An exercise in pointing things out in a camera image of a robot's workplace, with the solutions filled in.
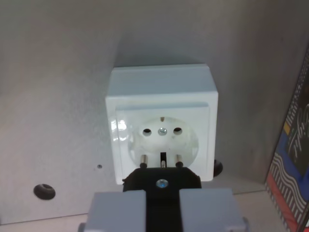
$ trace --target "gray metal surface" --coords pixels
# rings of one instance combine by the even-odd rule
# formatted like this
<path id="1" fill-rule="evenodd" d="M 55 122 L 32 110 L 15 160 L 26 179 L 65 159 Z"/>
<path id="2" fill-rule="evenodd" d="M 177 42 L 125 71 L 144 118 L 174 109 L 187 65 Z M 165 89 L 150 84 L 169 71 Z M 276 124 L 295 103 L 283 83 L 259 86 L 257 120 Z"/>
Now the gray metal surface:
<path id="1" fill-rule="evenodd" d="M 146 192 L 98 192 L 84 230 L 78 232 L 145 232 Z"/>
<path id="2" fill-rule="evenodd" d="M 248 232 L 230 189 L 181 189 L 184 232 Z"/>
<path id="3" fill-rule="evenodd" d="M 95 191 L 122 189 L 104 106 L 114 65 L 207 63 L 224 171 L 206 185 L 262 189 L 309 39 L 308 7 L 1 0 L 0 223 L 86 213 Z M 52 186 L 55 198 L 36 198 L 37 184 Z"/>
<path id="4" fill-rule="evenodd" d="M 250 224 L 251 232 L 283 232 L 285 228 L 266 191 L 234 196 L 242 215 Z M 0 226 L 0 232 L 76 232 L 80 223 L 86 222 L 87 214 L 29 221 Z"/>

